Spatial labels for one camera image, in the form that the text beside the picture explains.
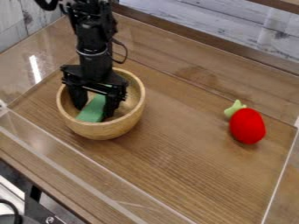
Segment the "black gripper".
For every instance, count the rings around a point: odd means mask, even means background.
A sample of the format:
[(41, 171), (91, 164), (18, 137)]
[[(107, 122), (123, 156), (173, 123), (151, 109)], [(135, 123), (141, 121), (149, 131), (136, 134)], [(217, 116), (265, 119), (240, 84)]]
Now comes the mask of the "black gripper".
[(69, 90), (73, 106), (81, 110), (88, 102), (88, 91), (105, 96), (104, 118), (113, 116), (120, 101), (127, 97), (127, 80), (115, 72), (111, 52), (79, 52), (79, 64), (60, 67), (61, 83)]

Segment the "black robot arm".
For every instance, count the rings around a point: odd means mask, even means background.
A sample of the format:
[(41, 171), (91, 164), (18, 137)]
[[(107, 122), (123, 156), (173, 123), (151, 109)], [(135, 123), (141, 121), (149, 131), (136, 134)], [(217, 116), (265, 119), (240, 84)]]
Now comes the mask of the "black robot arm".
[(120, 102), (127, 99), (128, 81), (113, 70), (113, 63), (123, 64), (112, 56), (112, 45), (124, 44), (115, 39), (117, 21), (109, 0), (33, 0), (45, 11), (60, 8), (69, 19), (77, 37), (77, 65), (63, 65), (61, 83), (69, 93), (72, 105), (83, 110), (88, 105), (88, 92), (100, 97), (96, 106), (99, 121), (113, 116)]

